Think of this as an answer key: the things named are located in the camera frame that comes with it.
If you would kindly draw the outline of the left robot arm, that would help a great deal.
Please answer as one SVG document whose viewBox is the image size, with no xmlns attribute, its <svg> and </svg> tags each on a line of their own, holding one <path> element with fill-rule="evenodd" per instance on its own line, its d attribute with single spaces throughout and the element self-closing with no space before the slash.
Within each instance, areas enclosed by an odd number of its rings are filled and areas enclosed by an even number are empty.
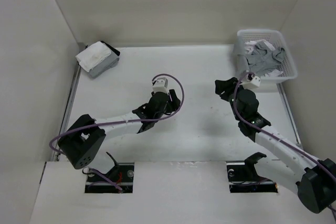
<svg viewBox="0 0 336 224">
<path fill-rule="evenodd" d="M 59 139 L 58 146 L 74 169 L 99 168 L 106 181 L 113 181 L 118 168 L 100 160 L 99 151 L 104 141 L 126 134 L 140 134 L 150 130 L 155 123 L 177 112 L 182 101 L 175 90 L 152 92 L 149 101 L 122 116 L 110 119 L 94 119 L 88 114 L 80 116 Z"/>
</svg>

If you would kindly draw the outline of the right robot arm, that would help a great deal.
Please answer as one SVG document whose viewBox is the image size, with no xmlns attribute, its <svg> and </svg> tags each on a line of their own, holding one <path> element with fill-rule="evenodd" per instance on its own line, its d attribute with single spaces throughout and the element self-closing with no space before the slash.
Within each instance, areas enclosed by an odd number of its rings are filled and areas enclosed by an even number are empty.
<svg viewBox="0 0 336 224">
<path fill-rule="evenodd" d="M 331 209 L 335 202 L 335 162 L 321 160 L 292 144 L 259 112 L 253 91 L 233 77 L 215 80 L 215 93 L 229 102 L 242 134 L 270 151 L 286 168 L 280 168 L 257 152 L 244 160 L 244 175 L 251 180 L 270 179 L 296 194 L 312 213 Z"/>
</svg>

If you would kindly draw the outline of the folded black tank top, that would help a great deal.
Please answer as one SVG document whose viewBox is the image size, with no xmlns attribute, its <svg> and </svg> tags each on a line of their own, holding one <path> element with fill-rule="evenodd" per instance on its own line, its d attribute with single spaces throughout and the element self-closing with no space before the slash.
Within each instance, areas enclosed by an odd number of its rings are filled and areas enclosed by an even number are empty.
<svg viewBox="0 0 336 224">
<path fill-rule="evenodd" d="M 112 52 L 114 52 L 118 57 L 120 56 L 120 51 L 115 49 L 114 47 L 110 46 L 108 43 L 105 41 L 101 40 L 101 43 L 103 43 L 105 46 L 107 46 Z"/>
</svg>

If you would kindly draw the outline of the folded white tank top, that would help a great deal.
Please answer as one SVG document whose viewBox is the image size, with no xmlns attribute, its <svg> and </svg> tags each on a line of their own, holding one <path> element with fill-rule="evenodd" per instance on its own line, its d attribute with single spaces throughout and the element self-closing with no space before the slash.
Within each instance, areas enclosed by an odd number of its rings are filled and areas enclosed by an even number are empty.
<svg viewBox="0 0 336 224">
<path fill-rule="evenodd" d="M 112 53 L 111 49 L 104 43 L 98 41 L 76 55 L 81 68 L 86 72 L 103 62 Z"/>
</svg>

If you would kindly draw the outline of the white plastic basket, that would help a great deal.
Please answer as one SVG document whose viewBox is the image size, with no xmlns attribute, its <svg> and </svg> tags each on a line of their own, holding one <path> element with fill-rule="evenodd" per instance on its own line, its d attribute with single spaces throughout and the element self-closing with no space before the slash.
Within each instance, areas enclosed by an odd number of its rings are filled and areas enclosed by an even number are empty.
<svg viewBox="0 0 336 224">
<path fill-rule="evenodd" d="M 271 29 L 243 29 L 237 32 L 233 56 L 237 75 L 252 71 L 261 84 L 278 84 L 295 79 L 298 71 L 281 32 Z"/>
</svg>

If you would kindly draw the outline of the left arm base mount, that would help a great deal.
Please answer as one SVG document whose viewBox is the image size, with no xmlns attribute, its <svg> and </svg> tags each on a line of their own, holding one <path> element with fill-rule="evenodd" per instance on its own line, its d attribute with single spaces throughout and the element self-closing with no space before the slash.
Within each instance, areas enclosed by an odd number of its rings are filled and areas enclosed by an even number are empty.
<svg viewBox="0 0 336 224">
<path fill-rule="evenodd" d="M 107 164 L 104 174 L 99 169 L 82 169 L 86 175 L 86 194 L 131 194 L 133 193 L 135 163 L 120 163 L 109 153 L 104 153 L 102 164 Z"/>
</svg>

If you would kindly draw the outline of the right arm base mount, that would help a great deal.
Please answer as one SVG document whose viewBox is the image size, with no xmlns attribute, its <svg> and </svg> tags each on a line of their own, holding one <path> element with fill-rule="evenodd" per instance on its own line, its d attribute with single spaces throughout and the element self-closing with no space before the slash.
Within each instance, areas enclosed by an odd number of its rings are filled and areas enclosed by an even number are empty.
<svg viewBox="0 0 336 224">
<path fill-rule="evenodd" d="M 275 182 L 259 176 L 256 172 L 255 164 L 266 157 L 266 154 L 257 152 L 243 161 L 227 162 L 230 193 L 278 193 Z"/>
</svg>

